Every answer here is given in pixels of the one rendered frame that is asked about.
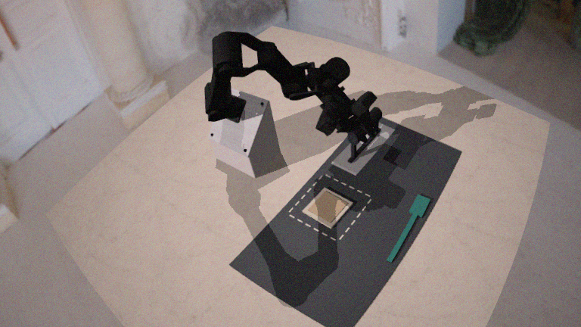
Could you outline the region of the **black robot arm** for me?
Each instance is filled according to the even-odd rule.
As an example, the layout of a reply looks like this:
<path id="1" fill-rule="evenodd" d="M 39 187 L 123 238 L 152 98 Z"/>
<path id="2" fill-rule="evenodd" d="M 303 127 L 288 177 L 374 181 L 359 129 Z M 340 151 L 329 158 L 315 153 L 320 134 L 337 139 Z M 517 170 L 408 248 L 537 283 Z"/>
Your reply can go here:
<path id="1" fill-rule="evenodd" d="M 243 67 L 241 43 L 257 52 L 258 64 Z M 273 42 L 260 41 L 249 33 L 220 33 L 213 37 L 212 44 L 213 75 L 211 83 L 204 87 L 205 111 L 208 121 L 212 122 L 228 119 L 239 123 L 246 100 L 231 95 L 232 77 L 265 70 L 280 84 L 285 98 L 299 101 L 313 95 L 321 100 L 350 75 L 349 65 L 339 57 L 330 59 L 320 68 L 315 68 L 314 61 L 292 66 Z M 320 104 L 323 112 L 316 129 L 328 135 L 335 130 L 338 118 L 345 110 L 332 100 L 326 103 L 327 106 Z"/>

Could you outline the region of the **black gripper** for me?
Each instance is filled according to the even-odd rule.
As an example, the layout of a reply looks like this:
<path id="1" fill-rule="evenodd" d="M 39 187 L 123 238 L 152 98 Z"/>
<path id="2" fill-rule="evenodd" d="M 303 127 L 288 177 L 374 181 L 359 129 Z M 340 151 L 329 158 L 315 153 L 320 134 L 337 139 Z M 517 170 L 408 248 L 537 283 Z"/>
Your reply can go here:
<path id="1" fill-rule="evenodd" d="M 373 92 L 367 91 L 357 100 L 352 99 L 351 101 L 343 92 L 344 89 L 343 86 L 336 86 L 329 94 L 320 100 L 324 106 L 327 106 L 327 100 L 332 100 L 345 110 L 344 114 L 342 116 L 340 115 L 338 118 L 336 132 L 349 133 L 352 128 L 359 125 L 372 139 L 374 139 L 376 135 L 371 122 L 369 108 L 375 102 L 377 97 Z"/>

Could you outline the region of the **teal flat trowel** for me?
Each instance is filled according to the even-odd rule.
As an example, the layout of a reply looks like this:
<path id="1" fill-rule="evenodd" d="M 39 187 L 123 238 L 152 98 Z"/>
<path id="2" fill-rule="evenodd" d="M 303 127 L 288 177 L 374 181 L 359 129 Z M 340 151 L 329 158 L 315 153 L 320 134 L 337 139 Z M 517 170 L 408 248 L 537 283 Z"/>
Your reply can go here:
<path id="1" fill-rule="evenodd" d="M 393 259 L 395 258 L 396 254 L 398 253 L 399 249 L 401 248 L 407 234 L 409 233 L 410 229 L 412 228 L 415 219 L 417 216 L 419 217 L 423 217 L 424 212 L 427 209 L 428 204 L 430 203 L 430 199 L 423 197 L 421 195 L 418 195 L 417 198 L 415 199 L 414 203 L 411 206 L 411 209 L 409 211 L 409 213 L 412 214 L 407 226 L 405 227 L 405 229 L 403 230 L 401 236 L 399 237 L 398 242 L 396 243 L 394 249 L 392 250 L 391 254 L 389 255 L 389 257 L 387 258 L 387 261 L 389 262 L 393 262 Z"/>

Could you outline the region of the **black-handled white trowel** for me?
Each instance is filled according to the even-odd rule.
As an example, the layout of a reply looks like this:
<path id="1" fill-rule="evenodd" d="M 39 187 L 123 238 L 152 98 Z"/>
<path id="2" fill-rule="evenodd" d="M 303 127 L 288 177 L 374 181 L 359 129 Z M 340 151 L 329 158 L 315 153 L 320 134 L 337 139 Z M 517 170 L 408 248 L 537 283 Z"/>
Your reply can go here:
<path id="1" fill-rule="evenodd" d="M 336 167 L 355 176 L 395 131 L 395 129 L 379 122 L 382 118 L 382 111 L 379 107 L 373 107 L 369 113 L 375 138 L 372 139 L 359 125 L 356 125 L 348 133 L 350 144 L 331 162 Z M 361 141 L 364 136 L 368 140 L 366 143 Z"/>

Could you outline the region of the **cream rectangular tile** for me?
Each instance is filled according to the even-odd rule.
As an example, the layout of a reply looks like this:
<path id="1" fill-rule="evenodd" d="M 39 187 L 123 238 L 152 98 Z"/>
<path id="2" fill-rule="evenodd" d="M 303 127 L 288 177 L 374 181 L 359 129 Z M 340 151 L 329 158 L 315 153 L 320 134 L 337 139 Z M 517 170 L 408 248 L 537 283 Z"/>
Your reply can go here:
<path id="1" fill-rule="evenodd" d="M 323 188 L 306 206 L 303 213 L 332 229 L 352 205 L 352 201 Z"/>

